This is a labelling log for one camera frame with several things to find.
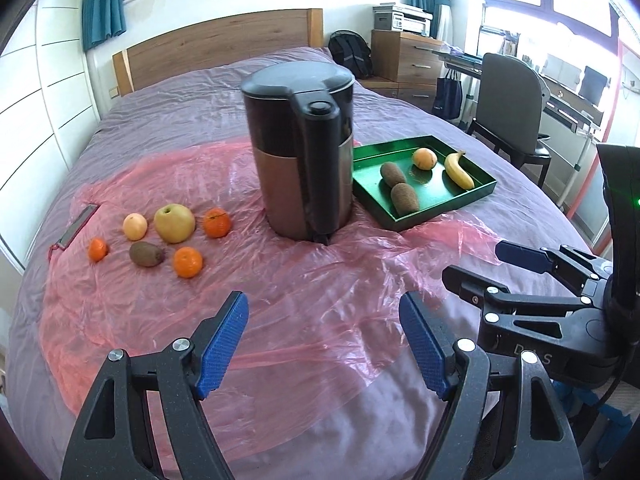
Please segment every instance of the tray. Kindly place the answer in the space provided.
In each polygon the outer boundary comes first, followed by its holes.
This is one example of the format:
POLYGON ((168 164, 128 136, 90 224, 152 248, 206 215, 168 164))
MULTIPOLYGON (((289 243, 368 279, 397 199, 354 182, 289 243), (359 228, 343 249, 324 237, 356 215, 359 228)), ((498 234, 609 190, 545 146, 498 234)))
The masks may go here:
POLYGON ((353 193, 373 218, 390 231, 404 231, 491 194, 496 180, 465 156, 460 159, 460 166, 473 178, 476 187, 465 191, 450 179, 444 171, 444 159, 456 151, 433 136, 392 140, 355 148, 353 193), (438 163, 435 168, 423 171, 414 166, 411 157, 418 148, 429 148, 436 153, 438 163), (380 177, 380 166, 384 162, 394 162, 400 167, 407 183, 418 195, 420 211, 403 217, 398 215, 391 202, 391 189, 380 177))

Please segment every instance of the headboard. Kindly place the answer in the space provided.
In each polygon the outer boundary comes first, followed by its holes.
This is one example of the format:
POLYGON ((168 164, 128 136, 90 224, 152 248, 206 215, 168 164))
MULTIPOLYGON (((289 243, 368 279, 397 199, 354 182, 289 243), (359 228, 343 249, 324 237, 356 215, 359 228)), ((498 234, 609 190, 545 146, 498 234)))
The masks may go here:
POLYGON ((322 9, 250 12, 195 23, 113 56, 120 95, 175 75, 295 46, 323 46, 322 9))

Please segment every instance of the purple bed sheet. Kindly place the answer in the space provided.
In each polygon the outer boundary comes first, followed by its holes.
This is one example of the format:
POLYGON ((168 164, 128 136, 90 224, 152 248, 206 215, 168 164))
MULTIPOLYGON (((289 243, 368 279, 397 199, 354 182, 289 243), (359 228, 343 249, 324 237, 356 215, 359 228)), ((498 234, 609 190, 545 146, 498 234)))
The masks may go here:
MULTIPOLYGON (((176 76, 122 98, 72 168, 35 241, 24 273, 10 333, 8 400, 15 431, 51 479, 60 477, 74 416, 65 406, 43 359, 38 322, 47 279, 47 250, 71 220, 76 190, 103 180, 141 156, 248 135, 240 80, 274 62, 323 60, 326 50, 294 48, 232 65, 176 76)), ((354 90, 354 136, 363 144, 434 135, 466 150, 498 184, 489 197, 465 209, 498 236, 528 246, 586 245, 535 184, 478 140, 405 102, 354 90)), ((463 255, 463 267, 527 294, 568 295, 549 276, 493 266, 463 255)), ((452 294, 440 312, 458 337, 475 339, 479 310, 452 294)), ((230 464, 238 480, 328 478, 392 480, 417 465, 443 404, 428 392, 411 353, 400 358, 361 394, 299 436, 230 464)))

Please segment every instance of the white printer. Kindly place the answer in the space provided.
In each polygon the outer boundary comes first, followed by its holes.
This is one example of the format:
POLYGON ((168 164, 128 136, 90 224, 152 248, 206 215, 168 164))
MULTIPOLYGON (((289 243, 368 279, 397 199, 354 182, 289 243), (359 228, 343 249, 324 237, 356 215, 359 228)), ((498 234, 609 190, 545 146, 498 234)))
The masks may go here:
POLYGON ((397 30, 428 36, 432 19, 432 14, 410 5, 389 3, 373 7, 375 30, 397 30))

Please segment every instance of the kettle lid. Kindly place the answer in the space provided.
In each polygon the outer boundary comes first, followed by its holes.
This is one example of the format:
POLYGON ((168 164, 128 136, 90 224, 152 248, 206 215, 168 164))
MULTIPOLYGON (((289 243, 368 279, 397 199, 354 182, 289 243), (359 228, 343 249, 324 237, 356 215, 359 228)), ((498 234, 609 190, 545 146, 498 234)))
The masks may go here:
POLYGON ((291 94, 327 90, 337 92, 355 81, 353 73, 322 61, 289 61, 268 66, 242 81, 242 93, 258 99, 287 99, 291 94))

